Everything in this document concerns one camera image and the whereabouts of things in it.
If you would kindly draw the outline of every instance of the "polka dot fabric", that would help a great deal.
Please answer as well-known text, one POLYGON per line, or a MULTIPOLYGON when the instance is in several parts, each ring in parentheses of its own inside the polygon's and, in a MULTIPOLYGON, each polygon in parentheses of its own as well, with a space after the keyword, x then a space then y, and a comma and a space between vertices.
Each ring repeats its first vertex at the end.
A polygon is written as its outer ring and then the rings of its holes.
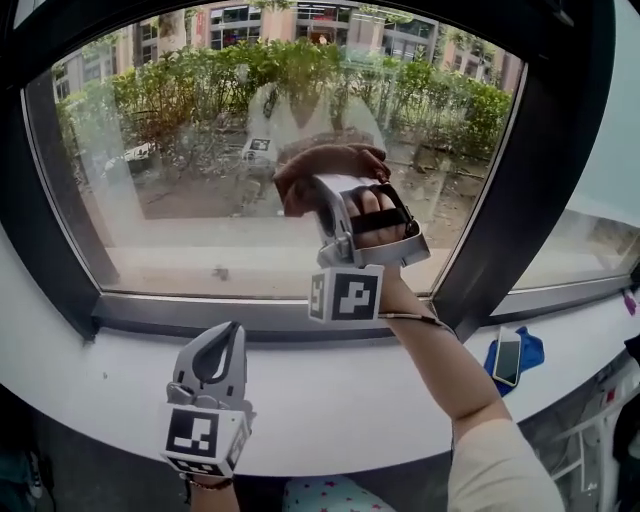
POLYGON ((345 476, 294 478, 285 488, 282 504, 283 512, 393 512, 345 476))

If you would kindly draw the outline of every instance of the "building facade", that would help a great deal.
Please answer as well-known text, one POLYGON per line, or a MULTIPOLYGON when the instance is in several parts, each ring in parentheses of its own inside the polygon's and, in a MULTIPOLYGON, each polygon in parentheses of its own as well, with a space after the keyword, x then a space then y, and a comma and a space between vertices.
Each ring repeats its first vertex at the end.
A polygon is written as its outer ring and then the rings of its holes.
MULTIPOLYGON (((404 23, 390 23, 383 7, 362 8, 349 0, 294 3, 284 10, 261 10, 243 0, 204 4, 191 11, 182 34, 187 44, 214 50, 258 39, 295 41, 306 37, 317 44, 346 45, 352 53, 380 53, 406 61, 433 61, 438 22, 414 15, 404 23)), ((57 100, 78 91, 91 80, 102 79, 132 67, 157 61, 157 20, 144 20, 116 31, 112 45, 76 51, 54 68, 57 100)), ((488 81, 489 65, 501 72, 500 88, 512 91, 518 80, 520 61, 497 49, 493 62, 473 50, 462 51, 451 41, 444 49, 442 67, 488 81)))

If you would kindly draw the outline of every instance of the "phone screen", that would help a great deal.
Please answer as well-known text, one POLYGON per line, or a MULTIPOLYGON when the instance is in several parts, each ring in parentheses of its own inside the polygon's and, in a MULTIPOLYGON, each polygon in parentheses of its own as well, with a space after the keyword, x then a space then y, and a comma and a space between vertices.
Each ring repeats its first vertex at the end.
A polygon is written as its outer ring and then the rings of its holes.
POLYGON ((493 376, 515 386, 520 372, 520 341, 498 342, 493 376))

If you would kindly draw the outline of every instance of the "strap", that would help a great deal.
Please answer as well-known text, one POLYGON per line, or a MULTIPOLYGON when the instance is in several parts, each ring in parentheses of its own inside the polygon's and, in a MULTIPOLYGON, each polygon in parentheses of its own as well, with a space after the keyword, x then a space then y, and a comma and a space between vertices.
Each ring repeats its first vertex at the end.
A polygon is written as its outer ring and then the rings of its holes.
POLYGON ((353 234, 359 235, 367 231, 407 224, 410 221, 411 218, 404 208, 393 208, 392 210, 382 210, 351 217, 351 227, 353 228, 353 234))

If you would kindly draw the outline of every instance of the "bracelet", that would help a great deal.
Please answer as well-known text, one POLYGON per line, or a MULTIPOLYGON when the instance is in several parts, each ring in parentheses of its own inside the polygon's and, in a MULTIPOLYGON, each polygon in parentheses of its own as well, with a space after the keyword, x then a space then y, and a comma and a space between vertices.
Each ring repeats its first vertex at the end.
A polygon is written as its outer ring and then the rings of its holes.
POLYGON ((218 482, 217 484, 213 484, 213 485, 201 484, 200 482, 196 482, 193 479, 193 477, 187 477, 186 480, 187 482, 189 482, 189 484, 193 485, 194 487, 197 487, 198 489, 202 489, 204 491, 222 491, 223 489, 226 489, 230 485, 233 485, 233 479, 231 478, 227 478, 222 482, 218 482))

